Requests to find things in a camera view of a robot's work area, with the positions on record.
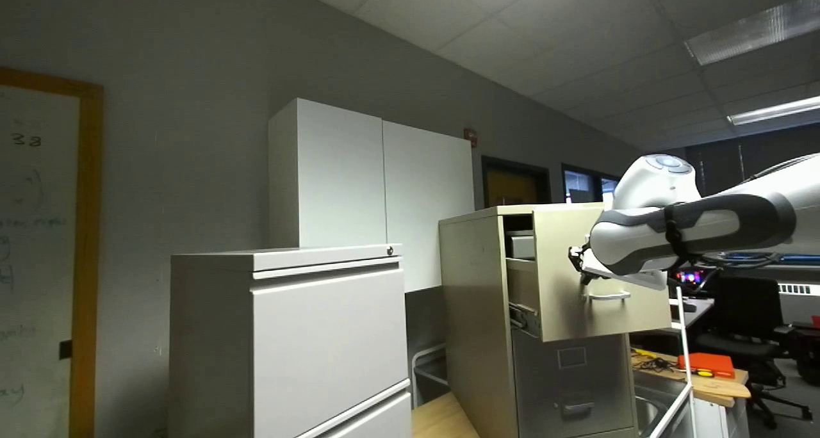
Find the beige open drawer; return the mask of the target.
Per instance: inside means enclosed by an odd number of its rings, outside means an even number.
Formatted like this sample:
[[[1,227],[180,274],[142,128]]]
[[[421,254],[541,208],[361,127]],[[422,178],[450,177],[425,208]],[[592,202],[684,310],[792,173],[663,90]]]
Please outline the beige open drawer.
[[[502,216],[507,291],[516,329],[544,343],[667,329],[664,273],[617,277],[588,245],[598,204],[521,206]]]

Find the beige closed drawer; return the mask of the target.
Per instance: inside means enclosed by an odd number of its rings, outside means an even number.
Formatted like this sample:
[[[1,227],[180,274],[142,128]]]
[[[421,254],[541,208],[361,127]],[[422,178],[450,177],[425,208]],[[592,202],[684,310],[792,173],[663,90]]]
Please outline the beige closed drawer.
[[[638,438],[626,336],[543,343],[512,332],[518,438]],[[588,418],[563,421],[562,402],[594,401]]]

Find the dark framed window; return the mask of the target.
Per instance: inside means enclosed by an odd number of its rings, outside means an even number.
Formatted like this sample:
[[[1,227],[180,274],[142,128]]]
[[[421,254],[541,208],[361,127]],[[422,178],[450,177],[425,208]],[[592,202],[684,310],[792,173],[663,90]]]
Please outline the dark framed window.
[[[566,204],[611,202],[621,176],[595,172],[566,163],[561,165]]]

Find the screen with coloured lights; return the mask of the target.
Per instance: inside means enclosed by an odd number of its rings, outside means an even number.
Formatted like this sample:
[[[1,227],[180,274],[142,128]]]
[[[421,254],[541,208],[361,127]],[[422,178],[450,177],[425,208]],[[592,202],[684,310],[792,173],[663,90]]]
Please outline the screen with coloured lights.
[[[703,288],[711,271],[704,268],[680,268],[668,272],[673,284],[682,287],[683,293],[694,294]]]

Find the orange flat case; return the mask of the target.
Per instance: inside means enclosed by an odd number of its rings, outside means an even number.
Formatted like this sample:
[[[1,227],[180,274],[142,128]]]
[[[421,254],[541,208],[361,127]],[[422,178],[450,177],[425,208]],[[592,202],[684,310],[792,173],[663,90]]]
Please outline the orange flat case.
[[[701,377],[735,379],[734,364],[732,358],[727,355],[703,352],[689,353],[688,356],[680,355],[677,357],[676,367],[680,371],[686,371],[689,367],[691,373]]]

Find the steel sink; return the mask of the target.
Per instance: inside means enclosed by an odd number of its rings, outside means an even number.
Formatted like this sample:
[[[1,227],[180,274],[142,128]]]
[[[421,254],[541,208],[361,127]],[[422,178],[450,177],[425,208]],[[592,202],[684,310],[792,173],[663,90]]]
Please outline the steel sink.
[[[639,438],[694,438],[689,394],[635,386]]]

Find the black office chair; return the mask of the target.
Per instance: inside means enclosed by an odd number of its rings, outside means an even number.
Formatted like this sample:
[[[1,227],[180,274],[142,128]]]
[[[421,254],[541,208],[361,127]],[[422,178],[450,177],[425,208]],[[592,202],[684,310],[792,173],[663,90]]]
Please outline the black office chair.
[[[717,273],[705,281],[703,289],[714,304],[701,318],[703,331],[694,339],[697,351],[729,356],[736,368],[747,372],[744,385],[750,398],[746,406],[760,411],[768,429],[776,429],[777,423],[767,401],[798,409],[803,421],[814,420],[808,405],[773,394],[774,389],[787,385],[776,360],[793,357],[796,342],[796,331],[782,316],[779,284]]]

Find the wooden board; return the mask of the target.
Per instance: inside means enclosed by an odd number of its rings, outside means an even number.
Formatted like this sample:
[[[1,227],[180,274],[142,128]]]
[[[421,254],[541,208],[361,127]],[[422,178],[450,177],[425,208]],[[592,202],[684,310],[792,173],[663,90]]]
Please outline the wooden board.
[[[647,373],[652,376],[662,377],[674,382],[684,383],[684,371],[676,367],[677,358],[655,353],[658,359],[643,361],[638,357],[632,357],[632,367],[639,373]],[[693,374],[694,397],[705,400],[720,406],[732,408],[737,399],[750,399],[750,389],[746,386],[748,374],[741,369],[735,370],[735,379],[718,377],[704,377]]]

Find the narrow ceiling light strip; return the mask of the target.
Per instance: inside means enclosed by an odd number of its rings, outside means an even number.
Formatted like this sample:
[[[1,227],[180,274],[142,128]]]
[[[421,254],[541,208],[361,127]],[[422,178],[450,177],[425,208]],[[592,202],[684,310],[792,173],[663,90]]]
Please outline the narrow ceiling light strip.
[[[799,116],[820,110],[820,95],[785,102],[775,106],[766,106],[757,110],[741,112],[727,116],[727,120],[735,126],[746,126],[760,121],[780,119],[782,117]]]

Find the wide ceiling light panel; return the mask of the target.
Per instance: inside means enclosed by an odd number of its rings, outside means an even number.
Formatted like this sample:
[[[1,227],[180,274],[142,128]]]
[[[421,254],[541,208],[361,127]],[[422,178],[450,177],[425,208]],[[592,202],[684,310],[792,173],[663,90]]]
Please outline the wide ceiling light panel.
[[[820,30],[820,0],[793,0],[689,38],[689,55],[701,67]]]

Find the grey lateral file cabinet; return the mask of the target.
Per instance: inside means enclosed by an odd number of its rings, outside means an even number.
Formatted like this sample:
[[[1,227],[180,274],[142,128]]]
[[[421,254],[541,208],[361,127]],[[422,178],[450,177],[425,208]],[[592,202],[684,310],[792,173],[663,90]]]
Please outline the grey lateral file cabinet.
[[[172,256],[168,438],[252,438],[253,289],[270,279],[381,264],[402,269],[398,245]],[[299,438],[412,438],[409,385],[408,378],[404,393]]]

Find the wooden door with dark frame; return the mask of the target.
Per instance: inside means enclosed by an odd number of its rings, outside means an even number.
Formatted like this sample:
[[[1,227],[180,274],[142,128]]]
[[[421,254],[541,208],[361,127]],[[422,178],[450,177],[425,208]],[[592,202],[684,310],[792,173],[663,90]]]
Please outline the wooden door with dark frame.
[[[484,207],[552,202],[548,169],[483,156],[481,175]]]

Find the white metal frame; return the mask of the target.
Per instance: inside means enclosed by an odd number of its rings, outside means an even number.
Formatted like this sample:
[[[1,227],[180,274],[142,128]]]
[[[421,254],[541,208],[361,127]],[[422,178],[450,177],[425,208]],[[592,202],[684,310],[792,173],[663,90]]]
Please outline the white metal frame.
[[[656,417],[657,422],[647,438],[698,438],[693,368],[689,359],[684,297],[678,284],[675,284],[673,289],[675,297],[669,300],[669,304],[677,306],[678,316],[671,322],[671,330],[678,336],[680,350],[684,356],[685,382],[673,403],[661,416]]]

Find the white wall heater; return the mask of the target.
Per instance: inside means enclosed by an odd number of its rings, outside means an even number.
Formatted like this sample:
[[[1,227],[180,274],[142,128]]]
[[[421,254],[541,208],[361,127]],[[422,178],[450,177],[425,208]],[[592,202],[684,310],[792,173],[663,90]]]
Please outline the white wall heater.
[[[820,327],[820,284],[778,283],[783,321]]]

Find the whiteboard with wooden frame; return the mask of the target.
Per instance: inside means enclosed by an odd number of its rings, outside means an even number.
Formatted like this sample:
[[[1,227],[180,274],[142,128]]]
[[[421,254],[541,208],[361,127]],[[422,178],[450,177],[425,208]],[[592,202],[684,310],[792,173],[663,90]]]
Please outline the whiteboard with wooden frame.
[[[0,67],[0,438],[94,438],[102,86]]]

